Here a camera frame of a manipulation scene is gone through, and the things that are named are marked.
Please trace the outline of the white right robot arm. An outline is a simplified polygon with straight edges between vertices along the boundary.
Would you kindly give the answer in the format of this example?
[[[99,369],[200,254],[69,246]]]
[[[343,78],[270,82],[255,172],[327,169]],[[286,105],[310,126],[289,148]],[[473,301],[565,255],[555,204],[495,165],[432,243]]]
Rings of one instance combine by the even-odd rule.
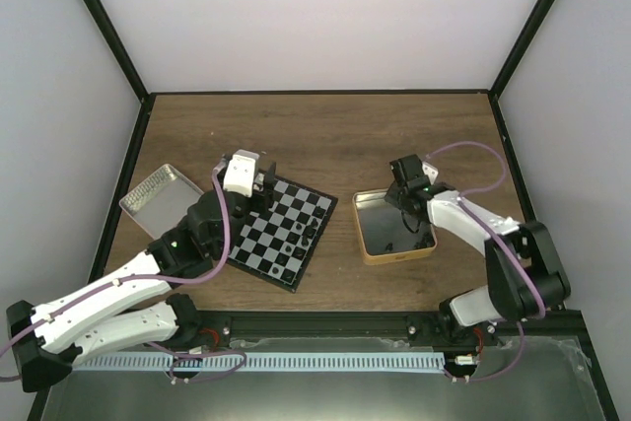
[[[438,181],[438,170],[417,155],[389,163],[386,202],[419,227],[446,230],[484,258],[487,284],[439,305],[441,338],[459,345],[482,322],[543,318],[571,295],[571,284],[547,227],[501,217]]]

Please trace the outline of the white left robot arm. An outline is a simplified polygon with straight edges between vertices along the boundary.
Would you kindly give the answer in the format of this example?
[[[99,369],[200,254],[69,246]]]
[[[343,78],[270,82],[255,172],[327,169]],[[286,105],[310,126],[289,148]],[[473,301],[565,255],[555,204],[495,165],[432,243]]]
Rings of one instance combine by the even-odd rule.
[[[54,302],[11,305],[6,348],[18,369],[13,381],[25,392],[48,387],[45,376],[68,368],[62,354],[81,330],[176,286],[214,278],[228,261],[248,213],[270,206],[275,173],[274,164],[262,170],[256,156],[238,151],[213,169],[212,190],[174,228],[118,270]]]

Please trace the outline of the tan metal tray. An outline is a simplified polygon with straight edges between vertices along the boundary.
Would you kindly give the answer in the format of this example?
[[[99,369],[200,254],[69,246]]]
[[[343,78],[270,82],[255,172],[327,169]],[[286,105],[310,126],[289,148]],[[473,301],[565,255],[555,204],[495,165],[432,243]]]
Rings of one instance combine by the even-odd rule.
[[[437,247],[434,228],[414,223],[385,200],[386,190],[358,192],[352,207],[359,249],[367,265],[383,265],[429,256]]]

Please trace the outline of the black white chessboard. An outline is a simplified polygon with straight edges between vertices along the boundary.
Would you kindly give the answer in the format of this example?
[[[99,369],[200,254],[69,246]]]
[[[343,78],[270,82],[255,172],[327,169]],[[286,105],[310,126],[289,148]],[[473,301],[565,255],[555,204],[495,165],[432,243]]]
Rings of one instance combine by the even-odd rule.
[[[277,177],[271,209],[262,215],[249,214],[228,263],[294,293],[337,203],[335,196]],[[315,228],[311,239],[304,237],[306,227]],[[293,245],[294,250],[287,253],[285,245]],[[303,259],[293,256],[296,248],[304,250]],[[280,267],[279,275],[272,274],[273,267]]]

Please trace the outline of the silver metal tray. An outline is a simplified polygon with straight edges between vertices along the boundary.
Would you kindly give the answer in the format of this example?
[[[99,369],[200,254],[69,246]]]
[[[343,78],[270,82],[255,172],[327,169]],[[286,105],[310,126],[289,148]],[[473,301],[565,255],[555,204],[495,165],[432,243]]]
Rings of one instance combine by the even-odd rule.
[[[119,207],[153,240],[175,227],[203,191],[171,164],[131,189]]]

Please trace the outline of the light blue slotted strip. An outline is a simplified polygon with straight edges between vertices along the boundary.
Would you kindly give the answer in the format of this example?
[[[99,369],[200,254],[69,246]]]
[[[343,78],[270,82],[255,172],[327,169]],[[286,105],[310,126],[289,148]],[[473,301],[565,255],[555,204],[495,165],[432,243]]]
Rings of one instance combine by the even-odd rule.
[[[234,367],[244,372],[388,372],[441,373],[445,366],[442,353],[280,353],[255,352],[217,357],[193,358],[174,363],[174,357],[162,352],[119,352],[95,358],[77,369],[82,372],[226,372]]]

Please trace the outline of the black enclosure frame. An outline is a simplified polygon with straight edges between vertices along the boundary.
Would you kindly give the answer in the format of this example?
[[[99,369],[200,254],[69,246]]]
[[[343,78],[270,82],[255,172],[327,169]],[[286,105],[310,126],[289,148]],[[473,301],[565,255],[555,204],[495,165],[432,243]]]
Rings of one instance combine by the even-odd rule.
[[[121,210],[118,207],[116,199],[122,197],[122,192],[126,191],[131,181],[132,172],[134,171],[137,163],[137,159],[140,153],[142,141],[146,133],[146,129],[149,123],[150,112],[154,107],[154,103],[157,96],[160,95],[290,95],[290,96],[307,96],[307,95],[325,95],[325,96],[360,96],[360,95],[378,95],[378,96],[394,96],[394,95],[456,95],[456,94],[486,94],[489,100],[489,104],[492,110],[492,114],[495,120],[497,131],[500,135],[503,150],[507,155],[508,167],[511,172],[513,184],[517,192],[517,196],[521,205],[521,209],[524,213],[524,217],[527,219],[534,219],[536,217],[530,196],[522,170],[520,168],[519,160],[515,154],[513,143],[511,141],[510,133],[507,129],[507,125],[501,111],[500,98],[510,81],[512,80],[518,66],[522,62],[528,48],[534,40],[538,30],[540,29],[543,21],[547,17],[556,0],[536,0],[532,10],[530,11],[522,30],[520,31],[517,40],[515,41],[507,59],[504,61],[500,72],[494,80],[491,89],[364,89],[364,90],[281,90],[281,91],[219,91],[219,92],[154,92],[149,93],[147,88],[140,79],[139,73],[131,60],[124,44],[116,31],[116,28],[111,21],[104,4],[101,0],[82,0],[83,4],[88,9],[90,16],[98,27],[101,36],[107,43],[107,46],[113,54],[118,67],[125,76],[127,82],[131,86],[134,95],[139,102],[139,109],[137,119],[134,124],[133,132],[129,141],[129,145],[125,154],[121,172],[119,174],[114,195],[109,206],[109,210],[105,220],[105,226],[100,238],[95,260],[90,272],[90,280],[96,279],[97,276],[102,276],[103,270],[105,270],[106,260],[109,257],[111,245],[113,242],[115,227],[118,225]],[[595,383],[596,394],[598,402],[603,411],[605,420],[619,420],[619,416],[615,409],[613,400],[609,393],[606,381],[604,379],[601,367],[596,355],[596,351],[593,347],[590,339],[589,332],[585,327],[583,321],[582,329],[584,330],[584,339],[581,341],[581,347],[587,349],[587,355],[593,356],[591,358],[592,367],[590,370],[591,380]]]

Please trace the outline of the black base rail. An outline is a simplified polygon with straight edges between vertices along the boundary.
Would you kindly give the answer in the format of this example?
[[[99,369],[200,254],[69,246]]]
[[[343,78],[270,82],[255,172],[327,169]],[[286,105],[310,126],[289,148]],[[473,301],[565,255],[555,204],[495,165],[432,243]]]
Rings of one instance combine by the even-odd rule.
[[[200,322],[169,348],[208,344],[227,347],[236,340],[264,338],[379,337],[402,339],[414,346],[470,347],[495,343],[518,333],[509,322],[480,322],[472,328],[448,328],[438,312],[237,312],[202,311]]]

